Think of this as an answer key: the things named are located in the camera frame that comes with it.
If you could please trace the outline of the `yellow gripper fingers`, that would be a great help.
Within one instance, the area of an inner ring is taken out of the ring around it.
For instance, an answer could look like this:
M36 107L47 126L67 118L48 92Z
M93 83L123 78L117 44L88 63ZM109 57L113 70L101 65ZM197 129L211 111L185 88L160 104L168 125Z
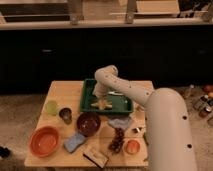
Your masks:
M104 110L107 107L107 105L108 105L108 102L105 98L100 98L98 100L98 108L100 110Z

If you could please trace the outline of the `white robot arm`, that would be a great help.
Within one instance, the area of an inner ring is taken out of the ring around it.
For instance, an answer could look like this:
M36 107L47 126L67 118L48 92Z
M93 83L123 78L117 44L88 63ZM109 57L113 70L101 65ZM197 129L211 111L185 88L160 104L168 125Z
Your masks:
M144 107L150 171L198 171L186 103L177 91L138 86L119 78L114 65L96 70L94 77L98 99L112 88Z

